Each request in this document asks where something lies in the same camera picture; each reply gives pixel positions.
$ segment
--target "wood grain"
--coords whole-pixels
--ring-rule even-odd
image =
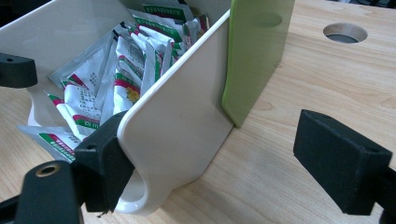
[[[297,0],[284,56],[241,129],[234,129],[205,174],[176,189],[148,217],[84,212],[86,223],[377,223],[342,214],[293,157],[301,109],[334,117],[396,151],[396,10]],[[323,28],[364,28],[359,44],[327,39]],[[50,156],[15,128],[27,120],[26,91],[0,88],[0,200]],[[396,169],[396,161],[391,167]]]

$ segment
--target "green panel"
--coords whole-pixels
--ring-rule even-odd
[[[222,106],[240,127],[282,58],[294,0],[233,0]]]

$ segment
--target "white holder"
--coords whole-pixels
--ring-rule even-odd
[[[173,189],[205,171],[233,127],[220,106],[230,1],[188,3],[217,22],[124,116],[118,138],[135,171],[117,211],[154,212]],[[28,89],[30,125],[66,125],[44,93],[62,94],[47,76],[119,22],[132,20],[124,4],[54,0],[0,28],[0,52],[35,60],[39,83]]]

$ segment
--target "medicine packet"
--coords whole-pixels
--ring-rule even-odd
[[[95,96],[86,88],[68,82],[64,99],[48,93],[73,134],[81,141],[99,128],[101,111],[94,106]]]
[[[130,74],[116,69],[114,82],[114,114],[129,110],[140,99],[140,88]]]
[[[176,23],[173,19],[162,18],[148,13],[129,9],[137,24],[156,30],[164,35],[172,37],[176,42],[182,42],[182,23]]]
[[[127,41],[125,37],[120,35],[118,38],[116,52],[117,57],[119,58],[120,68],[128,71],[132,76],[134,83],[141,87],[145,66],[145,58],[141,49],[132,40],[132,38],[130,41]]]
[[[72,162],[75,160],[74,149],[81,143],[67,127],[17,126],[18,129],[32,137],[55,159]]]
[[[64,87],[62,83],[65,81],[79,81],[78,85],[84,85],[96,95],[108,61],[108,54],[112,45],[111,38],[112,33],[107,32],[75,59],[51,74],[49,80],[59,88]]]
[[[143,8],[147,13],[178,21],[192,21],[194,19],[189,6],[180,4],[177,0],[143,0]]]
[[[108,62],[105,68],[104,75],[102,77],[102,83],[99,87],[99,91],[96,95],[96,101],[94,106],[101,111],[101,118],[99,126],[105,123],[114,111],[114,82],[115,76],[114,71],[118,65],[119,59],[116,54],[118,38],[114,36],[111,51],[109,52]]]
[[[183,42],[187,49],[191,48],[208,29],[209,22],[205,14],[192,21],[186,21],[183,24]]]

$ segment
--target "packet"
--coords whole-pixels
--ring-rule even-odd
[[[146,41],[147,37],[143,36],[139,32],[131,33],[132,40],[136,43],[136,45],[140,48],[143,53],[143,57],[146,58]]]
[[[128,42],[120,35],[116,53],[119,59],[120,68],[128,71],[128,73],[131,74],[134,83],[140,87],[142,85],[145,64],[145,59],[141,49],[133,40]]]
[[[164,35],[172,37],[176,42],[182,42],[182,25],[175,23],[173,19],[161,18],[144,12],[129,9],[139,25],[156,30]]]
[[[142,4],[146,12],[152,15],[183,22],[193,20],[189,6],[180,4],[177,0],[143,0]]]
[[[160,79],[163,70],[164,45],[153,46],[152,41],[146,41],[145,75],[143,75],[141,94],[144,95]]]
[[[183,24],[183,41],[187,49],[191,48],[208,29],[209,23],[206,15],[192,21],[186,21]]]
[[[174,43],[175,42],[175,40],[172,37],[169,37],[167,35],[163,35],[160,32],[152,30],[152,29],[150,29],[150,28],[148,28],[146,26],[137,25],[137,29],[141,33],[143,33],[145,35],[148,35],[148,36],[150,36],[150,37],[152,37],[152,38],[154,38],[154,39],[156,39],[156,40],[158,40],[158,41],[160,41],[162,43],[168,43],[168,42]]]
[[[107,32],[93,45],[87,47],[73,61],[62,66],[49,76],[55,85],[63,87],[67,80],[75,81],[76,75],[80,79],[78,85],[85,85],[93,94],[98,92],[103,71],[106,67],[108,53],[112,44],[112,33]]]
[[[175,54],[176,56],[181,57],[181,56],[183,56],[184,53],[186,53],[187,47],[184,44],[184,42],[171,43],[171,44],[172,44],[173,54]]]
[[[67,83],[64,100],[48,94],[73,134],[81,141],[99,128],[101,111],[94,107],[95,96],[86,88]]]
[[[66,127],[17,126],[18,129],[32,137],[55,159],[72,162],[75,160],[74,149],[81,143],[72,131]]]
[[[170,42],[167,43],[165,52],[163,54],[163,65],[161,68],[161,77],[165,74],[172,66],[172,45]]]
[[[140,88],[126,71],[116,69],[114,82],[114,112],[129,110],[140,99]]]
[[[112,86],[114,83],[114,71],[116,70],[116,64],[118,63],[118,58],[116,54],[117,40],[118,39],[115,36],[112,39],[112,45],[106,62],[105,71],[103,73],[101,83],[96,94],[95,107],[102,111],[102,116],[106,113],[106,110],[108,108],[113,108],[113,106],[105,107],[105,100],[107,92],[112,90]]]
[[[115,82],[115,77],[114,77],[115,68],[112,71],[113,72],[111,76],[109,76],[108,78],[109,80],[108,88],[105,95],[103,107],[101,110],[102,113],[99,122],[100,125],[104,124],[108,119],[110,119],[111,116],[113,116],[113,112],[114,112],[114,88],[112,87],[114,87],[114,82]]]

